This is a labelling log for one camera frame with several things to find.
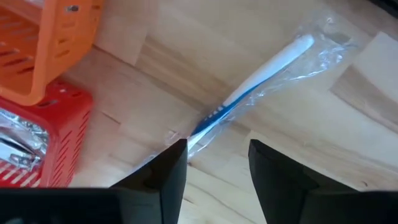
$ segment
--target white stripe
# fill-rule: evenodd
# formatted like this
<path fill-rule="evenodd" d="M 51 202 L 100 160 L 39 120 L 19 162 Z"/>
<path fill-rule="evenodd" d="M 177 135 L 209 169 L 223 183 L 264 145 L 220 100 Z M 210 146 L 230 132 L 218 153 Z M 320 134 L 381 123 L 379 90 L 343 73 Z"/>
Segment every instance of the white stripe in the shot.
<path fill-rule="evenodd" d="M 40 180 L 41 180 L 41 179 L 36 180 L 36 182 L 32 185 L 32 187 L 37 187 L 37 186 L 39 186 Z"/>
<path fill-rule="evenodd" d="M 33 178 L 37 176 L 37 172 L 34 172 L 30 177 L 28 177 L 23 183 L 21 183 L 21 187 L 25 187 L 27 184 L 29 184 Z"/>
<path fill-rule="evenodd" d="M 7 163 L 6 165 L 4 165 L 4 167 L 0 168 L 0 174 L 2 172 L 4 172 L 6 169 L 8 169 L 8 167 L 10 167 L 10 166 L 11 166 L 11 164 Z"/>
<path fill-rule="evenodd" d="M 21 180 L 27 174 L 27 170 L 23 170 L 14 180 L 11 181 L 12 184 L 16 184 L 19 180 Z"/>
<path fill-rule="evenodd" d="M 10 178 L 10 176 L 12 176 L 13 174 L 15 174 L 15 172 L 17 172 L 19 170 L 18 167 L 15 167 L 13 170 L 11 170 L 7 175 L 5 175 L 4 177 L 2 177 L 3 180 L 7 180 L 8 178 Z"/>

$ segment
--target red plastic crate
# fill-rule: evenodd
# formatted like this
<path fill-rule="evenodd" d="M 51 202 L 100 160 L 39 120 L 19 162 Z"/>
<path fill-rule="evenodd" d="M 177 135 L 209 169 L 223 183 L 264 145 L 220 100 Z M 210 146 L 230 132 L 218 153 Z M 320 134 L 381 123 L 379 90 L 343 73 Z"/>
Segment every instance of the red plastic crate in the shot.
<path fill-rule="evenodd" d="M 49 83 L 43 100 L 21 106 L 0 98 L 0 108 L 38 124 L 49 133 L 44 162 L 31 172 L 0 161 L 0 187 L 67 187 L 83 144 L 91 95 L 61 79 Z"/>

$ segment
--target wooden floor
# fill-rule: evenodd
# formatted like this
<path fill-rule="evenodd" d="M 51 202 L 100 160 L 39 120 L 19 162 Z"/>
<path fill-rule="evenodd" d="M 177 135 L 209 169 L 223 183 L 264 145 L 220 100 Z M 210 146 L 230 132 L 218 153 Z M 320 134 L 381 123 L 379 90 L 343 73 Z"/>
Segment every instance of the wooden floor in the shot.
<path fill-rule="evenodd" d="M 95 99 L 72 186 L 108 187 L 186 137 L 318 8 L 336 11 L 360 47 L 342 66 L 264 97 L 196 154 L 180 223 L 265 223 L 251 138 L 359 190 L 397 189 L 395 51 L 384 35 L 371 40 L 379 31 L 398 39 L 398 23 L 365 0 L 106 1 L 96 47 L 66 74 Z M 346 84 L 361 80 L 372 84 L 366 92 Z"/>

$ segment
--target blue and white toothbrush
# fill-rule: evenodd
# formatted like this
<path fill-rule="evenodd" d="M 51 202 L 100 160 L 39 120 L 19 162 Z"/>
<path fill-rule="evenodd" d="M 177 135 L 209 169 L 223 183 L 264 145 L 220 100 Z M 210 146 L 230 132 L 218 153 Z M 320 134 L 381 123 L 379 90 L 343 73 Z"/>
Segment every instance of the blue and white toothbrush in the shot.
<path fill-rule="evenodd" d="M 201 120 L 188 138 L 188 150 L 190 150 L 203 136 L 212 130 L 220 121 L 225 118 L 236 105 L 250 94 L 259 85 L 270 77 L 281 71 L 288 64 L 292 63 L 300 55 L 306 52 L 314 44 L 312 35 L 303 35 L 286 46 L 277 55 L 262 65 L 249 78 L 247 78 L 216 110 Z"/>

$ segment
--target orange plastic crate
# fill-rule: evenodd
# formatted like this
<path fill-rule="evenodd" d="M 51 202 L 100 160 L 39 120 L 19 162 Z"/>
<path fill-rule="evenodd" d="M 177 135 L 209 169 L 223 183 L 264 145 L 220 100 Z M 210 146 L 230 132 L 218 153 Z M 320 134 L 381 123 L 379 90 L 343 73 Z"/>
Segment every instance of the orange plastic crate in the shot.
<path fill-rule="evenodd" d="M 0 96 L 34 105 L 90 49 L 103 0 L 0 0 Z"/>
<path fill-rule="evenodd" d="M 0 187 L 67 187 L 75 173 L 92 107 L 88 92 L 59 78 L 48 84 L 37 105 L 21 106 L 0 98 L 0 108 L 49 133 L 44 161 L 31 172 L 0 160 Z"/>

